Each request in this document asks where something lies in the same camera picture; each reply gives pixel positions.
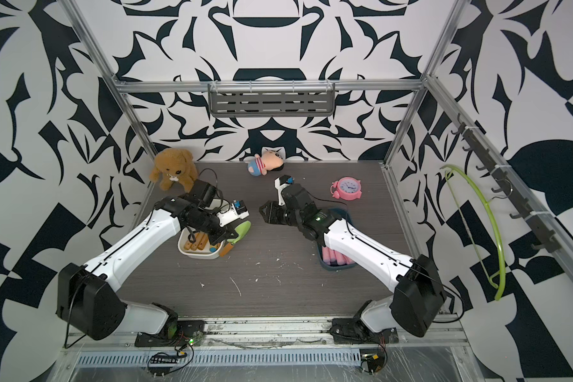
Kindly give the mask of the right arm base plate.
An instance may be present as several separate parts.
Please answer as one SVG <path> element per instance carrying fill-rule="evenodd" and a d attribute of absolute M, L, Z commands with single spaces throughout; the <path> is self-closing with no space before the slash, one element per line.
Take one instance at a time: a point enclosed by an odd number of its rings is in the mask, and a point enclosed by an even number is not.
<path fill-rule="evenodd" d="M 329 334 L 335 344 L 393 345 L 400 341 L 396 328 L 374 333 L 358 318 L 334 318 Z"/>

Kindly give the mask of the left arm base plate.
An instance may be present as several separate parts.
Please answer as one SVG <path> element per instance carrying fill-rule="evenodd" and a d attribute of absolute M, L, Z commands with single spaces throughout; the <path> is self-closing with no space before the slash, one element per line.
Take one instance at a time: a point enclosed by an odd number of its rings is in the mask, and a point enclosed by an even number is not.
<path fill-rule="evenodd" d="M 158 334 L 138 333 L 135 339 L 137 348 L 169 347 L 180 348 L 194 345 L 205 336 L 204 320 L 171 320 Z"/>

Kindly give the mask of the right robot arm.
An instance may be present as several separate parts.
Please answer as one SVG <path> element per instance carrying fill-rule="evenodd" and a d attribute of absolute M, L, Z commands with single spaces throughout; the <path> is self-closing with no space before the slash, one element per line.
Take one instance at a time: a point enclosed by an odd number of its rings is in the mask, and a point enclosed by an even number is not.
<path fill-rule="evenodd" d="M 290 176 L 275 180 L 276 201 L 259 208 L 264 221 L 296 227 L 308 240 L 353 260 L 389 289 L 391 296 L 361 307 L 351 325 L 379 334 L 399 326 L 424 337 L 446 301 L 438 269 L 430 258 L 401 254 L 368 237 L 343 216 L 320 209 L 313 197 Z"/>

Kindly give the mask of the purple shovel pink handle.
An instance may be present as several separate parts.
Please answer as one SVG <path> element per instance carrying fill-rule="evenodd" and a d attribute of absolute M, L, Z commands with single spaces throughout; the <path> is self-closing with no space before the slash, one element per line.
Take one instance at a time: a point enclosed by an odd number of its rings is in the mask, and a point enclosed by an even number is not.
<path fill-rule="evenodd" d="M 355 262 L 348 256 L 343 255 L 339 251 L 334 251 L 326 247 L 321 248 L 321 259 L 321 264 L 331 269 L 355 265 Z"/>

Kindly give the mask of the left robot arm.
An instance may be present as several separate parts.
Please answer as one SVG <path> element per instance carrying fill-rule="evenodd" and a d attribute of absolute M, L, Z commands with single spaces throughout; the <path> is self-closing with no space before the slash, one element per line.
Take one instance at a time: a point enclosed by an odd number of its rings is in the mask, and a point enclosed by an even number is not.
<path fill-rule="evenodd" d="M 157 202 L 148 217 L 120 241 L 83 265 L 69 264 L 58 275 L 57 312 L 67 328 L 99 341 L 138 332 L 160 341 L 176 336 L 178 316 L 159 304 L 125 302 L 117 295 L 127 278 L 157 248 L 181 233 L 203 233 L 210 244 L 237 238 L 235 223 L 248 217 L 244 202 L 216 205 L 219 191 L 197 180 L 187 194 Z"/>

